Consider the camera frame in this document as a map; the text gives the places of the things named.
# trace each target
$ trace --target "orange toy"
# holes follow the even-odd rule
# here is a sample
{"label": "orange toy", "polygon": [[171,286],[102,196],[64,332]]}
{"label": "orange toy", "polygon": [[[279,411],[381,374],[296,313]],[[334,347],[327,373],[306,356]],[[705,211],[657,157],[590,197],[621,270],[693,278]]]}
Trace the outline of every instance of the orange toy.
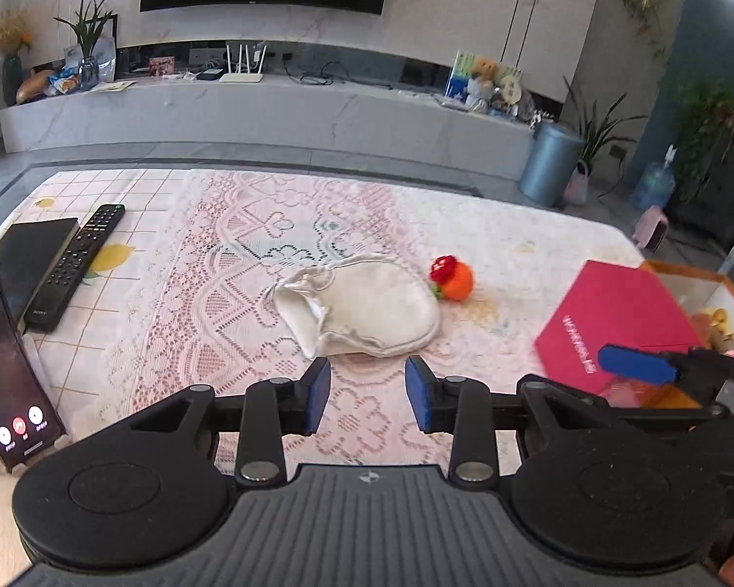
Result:
{"label": "orange toy", "polygon": [[473,291],[473,272],[454,256],[436,258],[430,269],[430,280],[438,297],[461,301]]}

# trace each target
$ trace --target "cable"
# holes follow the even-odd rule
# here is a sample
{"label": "cable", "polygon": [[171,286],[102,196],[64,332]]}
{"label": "cable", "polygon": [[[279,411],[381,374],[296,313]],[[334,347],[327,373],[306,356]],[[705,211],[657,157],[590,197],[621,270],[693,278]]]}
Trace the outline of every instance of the cable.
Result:
{"label": "cable", "polygon": [[324,70],[326,70],[326,66],[334,66],[335,64],[338,64],[344,71],[345,76],[348,81],[353,81],[353,79],[350,77],[350,72],[348,72],[348,69],[345,67],[345,64],[342,62],[332,61],[332,62],[326,62],[323,66],[321,66],[321,78],[327,78],[327,79],[334,79],[333,75],[330,75],[328,72],[325,74]]}
{"label": "cable", "polygon": [[303,73],[299,79],[294,79],[290,72],[288,72],[288,66],[286,60],[282,60],[282,69],[286,71],[286,75],[291,81],[295,81],[297,84],[303,84],[305,86],[331,86],[334,81],[332,79],[322,78],[322,80],[314,80],[315,75],[311,75],[307,72]]}
{"label": "cable", "polygon": [[607,189],[607,191],[605,191],[603,194],[599,194],[598,195],[598,198],[599,199],[603,199],[603,197],[604,196],[607,196],[607,194],[611,194],[614,190],[616,190],[618,188],[619,184],[622,183],[622,178],[625,176],[625,159],[624,158],[622,158],[620,160],[620,166],[619,166],[619,168],[618,168],[617,171],[620,174],[620,178],[617,179],[617,183],[615,183],[614,185],[612,185],[612,187],[610,187],[609,189]]}

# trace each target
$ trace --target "lemon pattern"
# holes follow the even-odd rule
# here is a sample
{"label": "lemon pattern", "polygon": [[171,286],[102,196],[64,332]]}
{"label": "lemon pattern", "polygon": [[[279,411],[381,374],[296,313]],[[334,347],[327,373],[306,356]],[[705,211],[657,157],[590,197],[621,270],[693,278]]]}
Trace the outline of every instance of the lemon pattern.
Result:
{"label": "lemon pattern", "polygon": [[102,278],[104,271],[111,271],[119,267],[127,260],[131,253],[133,253],[134,247],[128,245],[104,245],[98,252],[98,255],[92,261],[90,268],[84,275],[84,279],[88,278]]}

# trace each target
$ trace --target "glass vase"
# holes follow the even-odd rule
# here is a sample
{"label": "glass vase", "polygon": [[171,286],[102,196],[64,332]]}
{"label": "glass vase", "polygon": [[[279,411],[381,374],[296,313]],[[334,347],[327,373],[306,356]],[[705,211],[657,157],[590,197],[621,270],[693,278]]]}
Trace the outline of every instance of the glass vase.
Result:
{"label": "glass vase", "polygon": [[90,90],[98,84],[98,62],[87,57],[79,62],[79,90]]}
{"label": "glass vase", "polygon": [[16,54],[3,58],[3,101],[8,106],[16,105],[16,93],[22,85],[22,60]]}

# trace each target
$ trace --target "power outlet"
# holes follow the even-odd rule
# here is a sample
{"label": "power outlet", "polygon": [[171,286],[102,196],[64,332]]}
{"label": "power outlet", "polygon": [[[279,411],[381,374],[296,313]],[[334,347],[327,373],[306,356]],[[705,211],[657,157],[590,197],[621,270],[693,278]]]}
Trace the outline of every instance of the power outlet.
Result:
{"label": "power outlet", "polygon": [[628,150],[621,148],[619,145],[612,145],[609,148],[609,156],[614,156],[617,160],[623,161],[628,155]]}

